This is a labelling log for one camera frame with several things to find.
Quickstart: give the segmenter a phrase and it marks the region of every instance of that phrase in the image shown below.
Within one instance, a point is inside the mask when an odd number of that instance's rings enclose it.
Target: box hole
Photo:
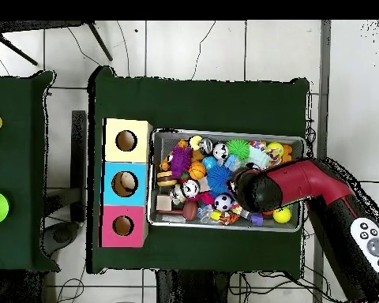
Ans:
[[[120,197],[132,196],[136,192],[137,186],[136,175],[128,171],[118,172],[111,182],[112,190]]]
[[[133,220],[129,216],[119,216],[112,223],[112,229],[119,236],[129,236],[133,231]]]
[[[137,146],[137,137],[132,131],[123,130],[115,138],[117,148],[124,152],[130,152]]]

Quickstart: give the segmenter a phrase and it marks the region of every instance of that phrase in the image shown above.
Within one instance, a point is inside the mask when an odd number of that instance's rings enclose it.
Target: pink box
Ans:
[[[101,245],[106,248],[141,248],[148,233],[144,216],[145,206],[103,206]],[[119,216],[127,216],[133,222],[132,232],[127,236],[116,234],[113,222]]]

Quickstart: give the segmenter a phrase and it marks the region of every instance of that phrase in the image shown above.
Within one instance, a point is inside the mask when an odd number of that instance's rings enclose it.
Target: chair leg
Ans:
[[[2,34],[0,34],[0,42],[2,42],[6,47],[10,48],[15,53],[19,54],[23,59],[26,59],[31,64],[37,66],[38,62],[34,61],[31,57],[26,55],[24,52],[22,52],[20,49],[17,49],[9,40],[5,39]]]
[[[111,57],[111,54],[110,52],[108,51],[107,47],[105,46],[104,42],[103,42],[103,39],[101,39],[101,36],[99,35],[99,33],[97,32],[97,29],[94,27],[94,25],[92,23],[87,23],[88,26],[90,27],[90,30],[92,31],[92,34],[94,35],[94,37],[96,38],[98,44],[101,46],[101,49],[103,49],[105,55],[107,56],[108,60],[110,62],[112,62],[112,57]]]

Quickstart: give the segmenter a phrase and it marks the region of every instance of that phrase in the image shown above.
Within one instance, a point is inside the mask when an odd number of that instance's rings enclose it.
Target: soccer ball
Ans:
[[[227,194],[220,194],[215,198],[215,208],[221,212],[231,209],[231,197]]]

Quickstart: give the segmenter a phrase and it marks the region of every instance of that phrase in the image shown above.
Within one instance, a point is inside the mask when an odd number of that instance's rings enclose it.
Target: tennis ball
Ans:
[[[288,207],[276,209],[274,210],[272,216],[274,217],[274,220],[278,223],[287,223],[291,219],[291,209],[289,209]]]

